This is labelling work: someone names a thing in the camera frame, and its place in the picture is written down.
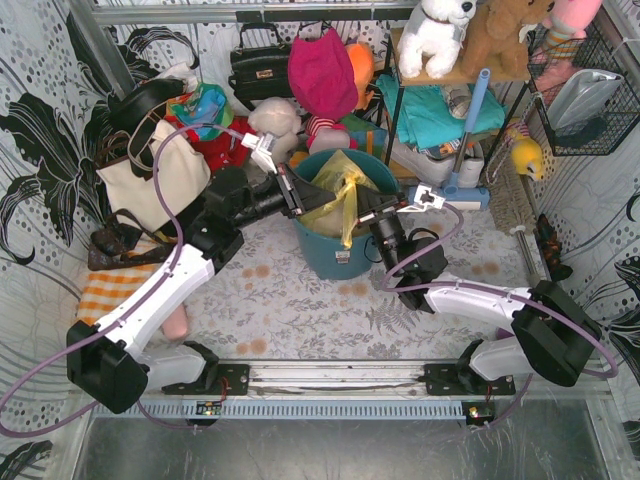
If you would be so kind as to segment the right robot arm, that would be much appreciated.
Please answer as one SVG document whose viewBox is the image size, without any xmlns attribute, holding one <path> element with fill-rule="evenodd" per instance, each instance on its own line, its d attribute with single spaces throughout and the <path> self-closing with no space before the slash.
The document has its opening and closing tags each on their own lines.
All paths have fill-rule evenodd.
<svg viewBox="0 0 640 480">
<path fill-rule="evenodd" d="M 493 325 L 506 337 L 475 341 L 461 355 L 456 374 L 464 389 L 510 374 L 537 374 L 562 387 L 587 372 L 594 352 L 605 353 L 599 326 L 557 284 L 500 287 L 447 272 L 443 237 L 407 233 L 402 213 L 456 209 L 424 185 L 412 195 L 357 186 L 357 222 L 370 229 L 386 268 L 383 288 L 413 311 L 451 314 Z"/>
</svg>

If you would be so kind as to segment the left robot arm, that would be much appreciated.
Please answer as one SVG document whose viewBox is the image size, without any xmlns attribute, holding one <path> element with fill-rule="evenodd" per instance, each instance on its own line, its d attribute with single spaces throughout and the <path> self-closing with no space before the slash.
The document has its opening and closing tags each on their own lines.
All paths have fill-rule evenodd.
<svg viewBox="0 0 640 480">
<path fill-rule="evenodd" d="M 241 168 L 222 168 L 202 196 L 203 211 L 166 262 L 94 325 L 77 322 L 67 333 L 68 379 L 115 414 L 134 406 L 149 390 L 208 393 L 222 387 L 219 359 L 210 349 L 186 341 L 150 350 L 152 336 L 192 292 L 231 261 L 244 244 L 243 227 L 276 213 L 295 218 L 336 198 L 286 164 L 257 186 L 250 185 Z"/>
</svg>

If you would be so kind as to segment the light blue floor squeegee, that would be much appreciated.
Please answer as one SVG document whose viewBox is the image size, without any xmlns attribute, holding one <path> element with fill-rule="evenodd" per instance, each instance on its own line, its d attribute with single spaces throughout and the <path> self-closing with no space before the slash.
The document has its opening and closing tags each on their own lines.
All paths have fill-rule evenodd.
<svg viewBox="0 0 640 480">
<path fill-rule="evenodd" d="M 483 68 L 478 74 L 453 170 L 449 180 L 440 189 L 437 189 L 439 195 L 445 198 L 444 206 L 452 206 L 458 210 L 486 210 L 488 207 L 489 191 L 483 187 L 461 188 L 458 185 L 458 173 L 465 156 L 469 137 L 475 127 L 490 77 L 491 71 L 489 68 Z"/>
</svg>

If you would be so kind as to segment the yellow translucent trash bag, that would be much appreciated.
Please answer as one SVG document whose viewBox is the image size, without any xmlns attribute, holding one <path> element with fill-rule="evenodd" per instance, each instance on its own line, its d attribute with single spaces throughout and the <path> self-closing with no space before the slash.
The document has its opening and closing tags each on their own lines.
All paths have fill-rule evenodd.
<svg viewBox="0 0 640 480">
<path fill-rule="evenodd" d="M 357 229 L 358 193 L 357 187 L 364 186 L 377 192 L 375 184 L 344 151 L 335 151 L 311 184 L 334 193 L 336 198 L 299 218 L 309 230 L 330 238 L 339 238 L 342 246 L 350 249 L 353 244 L 353 230 Z"/>
</svg>

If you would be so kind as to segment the teal plastic trash bin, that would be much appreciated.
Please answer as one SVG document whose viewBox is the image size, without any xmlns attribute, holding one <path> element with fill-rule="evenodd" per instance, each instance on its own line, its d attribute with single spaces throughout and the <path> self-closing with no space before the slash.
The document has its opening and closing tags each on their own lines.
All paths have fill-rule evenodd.
<svg viewBox="0 0 640 480">
<path fill-rule="evenodd" d="M 391 170 L 378 158 L 360 150 L 346 149 L 345 155 L 355 163 L 383 193 L 396 193 L 399 183 Z M 374 247 L 367 245 L 370 233 L 356 236 L 350 249 L 341 238 L 318 234 L 298 219 L 292 221 L 302 256 L 309 268 L 323 280 L 349 280 L 366 273 L 376 255 Z"/>
</svg>

